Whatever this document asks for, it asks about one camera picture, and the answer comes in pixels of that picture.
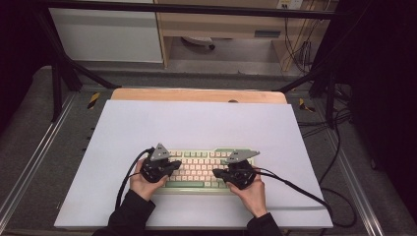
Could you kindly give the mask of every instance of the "hand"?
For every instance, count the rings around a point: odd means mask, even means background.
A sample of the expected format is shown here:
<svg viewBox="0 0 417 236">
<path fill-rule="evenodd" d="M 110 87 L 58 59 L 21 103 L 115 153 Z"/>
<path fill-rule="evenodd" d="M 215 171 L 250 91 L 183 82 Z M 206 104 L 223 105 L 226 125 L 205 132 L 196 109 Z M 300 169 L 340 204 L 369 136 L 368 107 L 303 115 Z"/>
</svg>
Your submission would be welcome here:
<svg viewBox="0 0 417 236">
<path fill-rule="evenodd" d="M 265 183 L 261 180 L 261 175 L 257 174 L 254 182 L 246 189 L 239 190 L 234 184 L 227 182 L 230 191 L 237 195 L 251 214 L 259 218 L 267 212 L 265 197 Z"/>
<path fill-rule="evenodd" d="M 144 160 L 138 161 L 135 168 L 135 173 L 139 173 L 142 168 Z M 163 176 L 157 183 L 150 183 L 142 176 L 142 174 L 136 174 L 130 178 L 130 188 L 144 200 L 149 201 L 153 193 L 160 187 L 162 187 L 168 176 Z"/>
</svg>

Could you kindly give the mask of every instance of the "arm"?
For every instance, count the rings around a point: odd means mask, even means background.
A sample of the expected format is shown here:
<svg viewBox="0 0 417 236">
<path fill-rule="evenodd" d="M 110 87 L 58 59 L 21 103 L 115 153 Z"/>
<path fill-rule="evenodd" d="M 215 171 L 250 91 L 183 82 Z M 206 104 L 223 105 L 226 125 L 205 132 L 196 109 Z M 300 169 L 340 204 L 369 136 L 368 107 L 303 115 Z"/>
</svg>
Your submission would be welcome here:
<svg viewBox="0 0 417 236">
<path fill-rule="evenodd" d="M 265 183 L 261 180 L 261 175 L 257 174 L 254 182 L 244 190 L 239 190 L 229 182 L 227 186 L 232 193 L 240 198 L 246 209 L 254 216 L 247 225 L 250 235 L 282 235 L 272 215 L 267 212 Z"/>
<path fill-rule="evenodd" d="M 130 190 L 122 205 L 110 215 L 108 225 L 95 231 L 93 236 L 145 235 L 145 225 L 155 208 L 150 198 L 166 182 L 167 176 L 154 184 L 148 182 L 139 174 L 142 163 L 140 160 L 136 165 L 138 174 L 130 178 Z"/>
</svg>

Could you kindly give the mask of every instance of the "keyboard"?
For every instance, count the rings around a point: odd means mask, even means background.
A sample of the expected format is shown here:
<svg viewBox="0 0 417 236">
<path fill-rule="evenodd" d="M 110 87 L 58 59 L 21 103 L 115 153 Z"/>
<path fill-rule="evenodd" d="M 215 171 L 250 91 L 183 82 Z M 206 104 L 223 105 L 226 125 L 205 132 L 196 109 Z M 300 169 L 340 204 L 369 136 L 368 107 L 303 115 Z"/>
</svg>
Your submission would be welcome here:
<svg viewBox="0 0 417 236">
<path fill-rule="evenodd" d="M 214 177 L 212 170 L 227 168 L 225 160 L 235 149 L 242 148 L 216 148 L 213 150 L 170 149 L 169 160 L 181 160 L 182 164 L 178 170 L 174 170 L 166 184 L 159 188 L 156 193 L 231 194 L 224 181 Z M 247 160 L 254 165 L 253 157 Z"/>
</svg>

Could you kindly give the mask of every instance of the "black sleeve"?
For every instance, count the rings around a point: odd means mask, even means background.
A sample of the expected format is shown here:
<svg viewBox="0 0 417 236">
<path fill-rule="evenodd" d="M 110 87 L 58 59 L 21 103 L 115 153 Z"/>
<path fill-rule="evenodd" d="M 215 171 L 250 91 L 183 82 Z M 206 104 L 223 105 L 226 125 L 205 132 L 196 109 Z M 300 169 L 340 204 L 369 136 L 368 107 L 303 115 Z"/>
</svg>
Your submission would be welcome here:
<svg viewBox="0 0 417 236">
<path fill-rule="evenodd" d="M 129 190 L 122 205 L 110 215 L 108 225 L 98 229 L 92 235 L 145 235 L 145 225 L 154 208 L 152 201 L 147 202 L 134 191 Z"/>
<path fill-rule="evenodd" d="M 282 236 L 270 213 L 259 218 L 252 218 L 248 222 L 248 231 L 251 236 Z"/>
</svg>

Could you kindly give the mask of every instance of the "person's left hand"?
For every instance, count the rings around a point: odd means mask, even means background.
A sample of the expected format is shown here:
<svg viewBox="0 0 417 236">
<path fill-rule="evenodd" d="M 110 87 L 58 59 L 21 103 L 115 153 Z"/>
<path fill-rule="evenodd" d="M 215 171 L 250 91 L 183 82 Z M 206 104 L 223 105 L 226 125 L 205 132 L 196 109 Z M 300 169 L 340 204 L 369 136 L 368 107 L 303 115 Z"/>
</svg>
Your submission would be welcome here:
<svg viewBox="0 0 417 236">
<path fill-rule="evenodd" d="M 139 173 L 141 171 L 143 162 L 143 159 L 138 161 L 134 173 Z M 144 176 L 142 176 L 142 174 L 136 174 L 130 178 L 130 189 L 141 196 L 144 200 L 149 201 L 153 193 L 158 188 L 162 187 L 167 179 L 168 176 L 165 175 L 159 180 L 159 182 L 150 183 L 144 178 Z"/>
</svg>

